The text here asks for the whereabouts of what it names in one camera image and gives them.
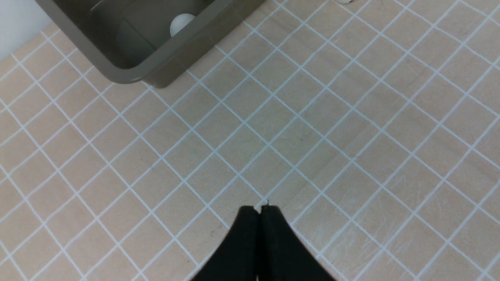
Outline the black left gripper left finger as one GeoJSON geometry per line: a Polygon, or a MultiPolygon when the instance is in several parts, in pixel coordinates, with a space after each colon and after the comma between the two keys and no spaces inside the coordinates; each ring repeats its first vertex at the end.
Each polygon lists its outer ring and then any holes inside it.
{"type": "Polygon", "coordinates": [[[193,281],[255,281],[259,213],[242,206],[222,243],[193,281]]]}

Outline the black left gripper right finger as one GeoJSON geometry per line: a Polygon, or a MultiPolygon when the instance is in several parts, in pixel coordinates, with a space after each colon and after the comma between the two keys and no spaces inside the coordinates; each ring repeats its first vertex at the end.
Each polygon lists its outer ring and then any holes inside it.
{"type": "Polygon", "coordinates": [[[334,281],[302,244],[278,206],[260,213],[262,243],[259,281],[334,281]]]}

